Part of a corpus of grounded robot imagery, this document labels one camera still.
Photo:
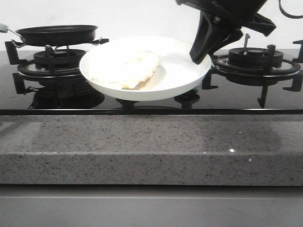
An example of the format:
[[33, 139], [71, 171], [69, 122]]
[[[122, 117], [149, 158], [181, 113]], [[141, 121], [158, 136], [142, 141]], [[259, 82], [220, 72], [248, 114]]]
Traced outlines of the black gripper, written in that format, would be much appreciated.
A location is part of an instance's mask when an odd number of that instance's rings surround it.
[[189, 52], [192, 61], [200, 64], [207, 54], [238, 41], [243, 33], [241, 27], [269, 36], [276, 25], [258, 11], [265, 0], [178, 0], [200, 10], [199, 25]]

